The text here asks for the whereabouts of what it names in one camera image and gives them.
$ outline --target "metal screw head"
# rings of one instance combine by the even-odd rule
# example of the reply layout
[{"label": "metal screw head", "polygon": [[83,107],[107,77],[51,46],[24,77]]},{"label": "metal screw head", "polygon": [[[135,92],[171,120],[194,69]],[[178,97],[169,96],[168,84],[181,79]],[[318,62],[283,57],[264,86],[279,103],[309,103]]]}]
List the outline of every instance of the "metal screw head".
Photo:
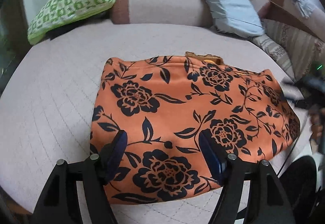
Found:
[{"label": "metal screw head", "polygon": [[92,155],[90,156],[90,160],[95,161],[95,160],[97,160],[99,157],[100,157],[100,156],[99,156],[97,153],[94,153],[94,154],[92,154]]},{"label": "metal screw head", "polygon": [[262,160],[261,163],[264,165],[264,166],[269,166],[269,161],[267,160]]},{"label": "metal screw head", "polygon": [[236,154],[230,153],[230,154],[228,154],[228,159],[234,161],[237,159],[237,156],[236,156]]},{"label": "metal screw head", "polygon": [[56,164],[57,164],[58,166],[61,166],[62,164],[64,164],[64,162],[65,162],[65,160],[63,160],[63,159],[58,159],[57,162],[56,162]]}]

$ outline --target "striped fabric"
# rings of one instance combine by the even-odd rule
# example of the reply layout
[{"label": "striped fabric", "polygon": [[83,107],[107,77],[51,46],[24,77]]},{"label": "striped fabric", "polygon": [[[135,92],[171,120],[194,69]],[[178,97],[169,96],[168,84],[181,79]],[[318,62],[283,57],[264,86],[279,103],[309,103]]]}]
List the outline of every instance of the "striped fabric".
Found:
[{"label": "striped fabric", "polygon": [[325,44],[318,38],[274,20],[264,19],[263,25],[266,34],[288,53],[297,80],[309,72],[313,61],[325,63]]},{"label": "striped fabric", "polygon": [[281,69],[290,77],[292,81],[295,81],[295,74],[293,67],[288,56],[288,53],[279,44],[275,43],[266,34],[262,36],[254,37],[251,42],[257,47],[261,48],[267,55],[269,55]]}]

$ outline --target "black leaf print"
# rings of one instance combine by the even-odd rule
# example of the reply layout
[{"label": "black leaf print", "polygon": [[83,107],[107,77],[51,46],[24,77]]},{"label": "black leaf print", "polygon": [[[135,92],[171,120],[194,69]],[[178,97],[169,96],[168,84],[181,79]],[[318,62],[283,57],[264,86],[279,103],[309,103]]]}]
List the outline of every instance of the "black leaf print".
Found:
[{"label": "black leaf print", "polygon": [[217,105],[220,102],[222,102],[222,99],[220,99],[220,98],[215,98],[215,99],[213,99],[213,100],[210,101],[210,103],[213,104],[213,105]]},{"label": "black leaf print", "polygon": [[272,131],[270,129],[270,127],[266,124],[263,124],[264,125],[264,128],[266,129],[266,131],[271,135]]},{"label": "black leaf print", "polygon": [[106,64],[112,65],[112,64],[113,64],[113,60],[112,60],[112,58],[109,58],[109,59],[106,61]]},{"label": "black leaf print", "polygon": [[196,122],[201,122],[201,116],[196,113],[196,111],[193,111],[193,118],[196,120]]},{"label": "black leaf print", "polygon": [[212,94],[213,96],[216,96],[216,97],[220,98],[220,96],[217,93],[210,92],[210,94]]},{"label": "black leaf print", "polygon": [[200,89],[194,84],[194,83],[191,83],[191,88],[194,92],[198,93],[198,94],[203,94]]},{"label": "black leaf print", "polygon": [[213,119],[214,116],[215,116],[215,114],[216,114],[216,110],[210,110],[210,111],[208,112],[208,114],[206,114],[206,115],[204,116],[204,118],[203,118],[204,123],[206,123],[206,122],[210,121],[211,119]]},{"label": "black leaf print", "polygon": [[111,132],[111,131],[118,131],[119,128],[111,123],[107,123],[107,122],[99,122],[98,125],[107,132]]},{"label": "black leaf print", "polygon": [[272,109],[271,109],[271,107],[269,105],[266,107],[265,110],[269,114],[269,117],[272,117]]},{"label": "black leaf print", "polygon": [[275,143],[275,140],[272,139],[272,151],[273,151],[273,157],[277,154],[277,144]]},{"label": "black leaf print", "polygon": [[115,79],[115,74],[109,73],[108,75],[105,76],[105,80],[110,80],[113,81]]},{"label": "black leaf print", "polygon": [[130,162],[131,166],[133,168],[137,168],[138,164],[137,164],[136,160],[138,161],[138,163],[141,163],[141,158],[138,155],[136,155],[135,153],[132,153],[132,152],[127,152],[126,151],[124,153],[125,153],[126,157],[129,159],[129,162]]},{"label": "black leaf print", "polygon": [[238,71],[238,72],[246,72],[245,70],[241,69],[241,68],[238,68],[238,67],[235,67],[235,69]]},{"label": "black leaf print", "polygon": [[195,190],[194,190],[194,195],[202,192],[205,188],[207,187],[207,183],[203,183],[199,185]]},{"label": "black leaf print", "polygon": [[232,104],[232,98],[231,98],[230,96],[227,96],[227,95],[225,94],[225,99],[226,99],[226,101],[227,101],[228,103],[231,103],[231,104]]},{"label": "black leaf print", "polygon": [[159,138],[157,138],[157,139],[154,139],[154,140],[152,140],[152,141],[154,141],[154,142],[160,142],[160,139],[161,139],[161,137],[159,137]]},{"label": "black leaf print", "polygon": [[140,79],[142,81],[149,81],[152,78],[152,74],[145,74],[143,77],[141,77]]},{"label": "black leaf print", "polygon": [[281,108],[282,108],[283,113],[284,113],[285,115],[287,115],[287,110],[285,109],[285,107],[284,107],[284,106],[281,106]]},{"label": "black leaf print", "polygon": [[258,131],[258,127],[255,127],[255,126],[248,126],[246,128],[247,131]]},{"label": "black leaf print", "polygon": [[200,74],[196,70],[193,70],[192,72],[190,72],[187,75],[187,79],[188,80],[193,80],[194,82],[196,82],[198,80],[199,76],[200,76]]},{"label": "black leaf print", "polygon": [[164,94],[155,94],[155,96],[165,100],[168,103],[172,103],[172,104],[183,104],[183,103],[185,103],[184,101],[181,101],[181,100],[179,100],[177,98],[173,98],[171,96],[167,96],[167,95],[164,95]]},{"label": "black leaf print", "polygon": [[214,180],[213,178],[208,178],[208,177],[204,177],[204,176],[201,176],[204,180],[206,180],[207,182],[211,181],[213,183],[216,183],[218,184],[218,181]]},{"label": "black leaf print", "polygon": [[156,63],[157,60],[158,60],[158,58],[159,58],[159,56],[157,56],[157,57],[153,57],[153,58],[150,58],[149,63],[150,63],[150,64],[151,64],[151,63]]},{"label": "black leaf print", "polygon": [[235,115],[235,114],[232,114],[230,115],[230,117],[232,117],[233,120],[235,120],[237,123],[240,123],[240,124],[248,124],[250,121],[249,120],[246,120],[238,115]]},{"label": "black leaf print", "polygon": [[94,108],[93,118],[91,121],[96,121],[100,119],[101,115],[104,113],[104,109],[101,105]]},{"label": "black leaf print", "polygon": [[134,75],[128,75],[128,76],[124,76],[122,79],[125,79],[125,80],[130,80],[130,79],[133,79],[133,78],[136,78],[136,74]]},{"label": "black leaf print", "polygon": [[160,76],[161,78],[167,83],[169,84],[169,81],[170,81],[170,73],[169,71],[166,69],[166,68],[162,68],[160,70]]},{"label": "black leaf print", "polygon": [[118,71],[116,71],[115,69],[113,71],[116,74],[116,76],[118,76],[119,78],[121,78],[121,75],[120,75],[120,73]]},{"label": "black leaf print", "polygon": [[231,71],[233,71],[233,68],[231,68],[230,66],[225,67],[225,72],[231,72]]},{"label": "black leaf print", "polygon": [[251,152],[250,152],[247,148],[245,148],[245,147],[242,147],[242,148],[241,148],[241,151],[242,151],[242,153],[244,153],[244,154],[251,155]]},{"label": "black leaf print", "polygon": [[114,181],[122,181],[126,175],[131,171],[130,168],[127,167],[119,167],[116,171],[116,175],[114,178]]},{"label": "black leaf print", "polygon": [[173,148],[173,143],[171,141],[165,141],[164,147],[166,149],[172,149]]},{"label": "black leaf print", "polygon": [[133,203],[137,203],[137,204],[148,204],[148,203],[158,202],[158,200],[155,198],[141,196],[141,195],[133,194],[133,193],[120,193],[120,194],[116,194],[112,197],[119,199],[121,201],[133,202]]},{"label": "black leaf print", "polygon": [[260,111],[256,114],[256,117],[264,117],[266,114],[263,111]]},{"label": "black leaf print", "polygon": [[273,81],[272,77],[270,77],[268,74],[265,75],[266,79],[269,80],[269,81]]},{"label": "black leaf print", "polygon": [[94,145],[92,145],[92,144],[90,144],[90,153],[91,154],[94,154],[94,153],[98,154],[98,151],[97,151],[96,147]]},{"label": "black leaf print", "polygon": [[244,96],[247,92],[246,88],[243,87],[242,85],[238,85],[238,88],[240,90],[240,93]]},{"label": "black leaf print", "polygon": [[198,152],[197,149],[193,149],[193,148],[182,148],[182,147],[178,147],[178,146],[176,146],[176,148],[182,153],[196,153],[196,152]]},{"label": "black leaf print", "polygon": [[189,69],[190,69],[190,60],[188,59],[188,57],[186,57],[186,59],[184,61],[184,68],[185,68],[186,73],[188,73]]},{"label": "black leaf print", "polygon": [[281,138],[281,133],[279,131],[276,130],[275,132],[273,132],[273,134],[278,138]]},{"label": "black leaf print", "polygon": [[238,113],[243,111],[243,106],[242,105],[237,105],[235,108],[231,111],[233,113]]},{"label": "black leaf print", "polygon": [[174,134],[177,137],[182,138],[182,139],[190,139],[191,137],[193,137],[195,135],[195,132],[191,133],[193,130],[195,130],[195,128],[187,128],[180,132],[174,132]]},{"label": "black leaf print", "polygon": [[150,121],[147,119],[147,117],[145,117],[142,123],[142,131],[143,131],[144,141],[150,141],[153,137],[153,128]]},{"label": "black leaf print", "polygon": [[124,72],[126,70],[126,66],[122,63],[119,63],[120,69],[122,72]]}]

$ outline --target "light blue pillow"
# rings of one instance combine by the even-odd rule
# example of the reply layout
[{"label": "light blue pillow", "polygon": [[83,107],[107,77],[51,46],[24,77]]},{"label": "light blue pillow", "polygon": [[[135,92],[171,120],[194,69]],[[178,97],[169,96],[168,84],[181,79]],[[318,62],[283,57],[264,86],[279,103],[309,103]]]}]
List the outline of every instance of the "light blue pillow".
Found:
[{"label": "light blue pillow", "polygon": [[218,31],[234,33],[243,38],[264,34],[261,21],[249,0],[205,1]]}]

